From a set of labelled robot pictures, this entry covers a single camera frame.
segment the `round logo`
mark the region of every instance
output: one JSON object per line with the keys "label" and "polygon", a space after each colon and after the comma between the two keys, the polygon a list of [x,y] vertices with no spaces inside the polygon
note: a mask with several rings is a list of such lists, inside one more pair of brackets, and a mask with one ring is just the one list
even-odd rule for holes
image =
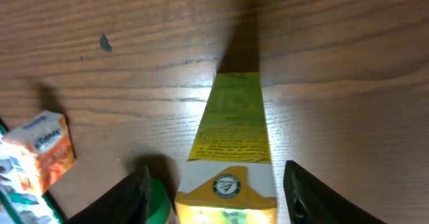
{"label": "round logo", "polygon": [[213,182],[214,193],[221,198],[233,198],[241,189],[240,181],[232,174],[223,174]]}

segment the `green round object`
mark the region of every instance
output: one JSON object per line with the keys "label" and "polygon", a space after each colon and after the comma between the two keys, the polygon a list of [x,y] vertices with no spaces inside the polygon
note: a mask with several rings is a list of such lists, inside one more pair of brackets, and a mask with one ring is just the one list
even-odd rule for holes
{"label": "green round object", "polygon": [[151,197],[147,224],[162,224],[167,221],[171,202],[164,184],[157,178],[150,178]]}

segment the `orange box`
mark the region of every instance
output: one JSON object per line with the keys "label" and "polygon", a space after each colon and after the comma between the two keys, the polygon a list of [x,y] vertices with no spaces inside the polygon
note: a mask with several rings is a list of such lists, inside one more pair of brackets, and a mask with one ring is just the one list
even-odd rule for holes
{"label": "orange box", "polygon": [[44,111],[3,139],[23,190],[44,194],[74,164],[74,153],[64,115]]}

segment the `tapered package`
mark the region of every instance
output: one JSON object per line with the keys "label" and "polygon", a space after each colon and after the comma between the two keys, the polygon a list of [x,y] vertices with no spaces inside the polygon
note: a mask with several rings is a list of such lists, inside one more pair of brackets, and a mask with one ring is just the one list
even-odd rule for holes
{"label": "tapered package", "polygon": [[175,204],[181,224],[276,223],[258,72],[216,75]]}

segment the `wood grain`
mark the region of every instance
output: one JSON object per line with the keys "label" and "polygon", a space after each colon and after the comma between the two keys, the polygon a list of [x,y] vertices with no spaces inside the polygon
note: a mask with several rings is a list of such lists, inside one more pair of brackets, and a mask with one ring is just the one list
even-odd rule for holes
{"label": "wood grain", "polygon": [[0,0],[0,116],[65,110],[78,162],[51,191],[66,214],[142,156],[166,156],[174,191],[240,25],[235,56],[259,46],[279,223],[288,159],[387,223],[428,223],[429,0],[248,1]]}

